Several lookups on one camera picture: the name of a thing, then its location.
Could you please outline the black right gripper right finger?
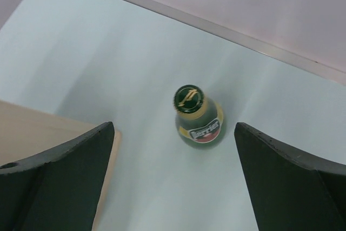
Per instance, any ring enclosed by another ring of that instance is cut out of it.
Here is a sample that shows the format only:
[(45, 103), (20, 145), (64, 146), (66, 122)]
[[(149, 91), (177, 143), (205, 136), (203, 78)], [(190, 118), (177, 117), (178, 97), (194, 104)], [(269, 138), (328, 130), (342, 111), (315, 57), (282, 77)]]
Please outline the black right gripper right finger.
[(345, 165), (243, 122), (234, 137), (259, 230), (345, 230)]

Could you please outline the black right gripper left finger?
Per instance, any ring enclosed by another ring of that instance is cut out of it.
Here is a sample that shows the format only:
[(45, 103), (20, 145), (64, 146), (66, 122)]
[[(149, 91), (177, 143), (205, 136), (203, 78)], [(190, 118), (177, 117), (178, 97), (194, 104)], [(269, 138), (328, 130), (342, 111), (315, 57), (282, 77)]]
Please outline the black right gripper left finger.
[(114, 137), (106, 122), (1, 166), (1, 230), (92, 230)]

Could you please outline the green Perrier bottle back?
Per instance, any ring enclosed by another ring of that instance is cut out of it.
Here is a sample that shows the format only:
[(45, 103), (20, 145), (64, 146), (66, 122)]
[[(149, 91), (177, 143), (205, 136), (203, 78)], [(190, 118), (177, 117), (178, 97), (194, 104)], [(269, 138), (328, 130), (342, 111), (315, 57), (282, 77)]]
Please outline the green Perrier bottle back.
[(224, 135), (222, 107), (193, 84), (175, 92), (175, 125), (181, 139), (196, 149), (217, 146)]

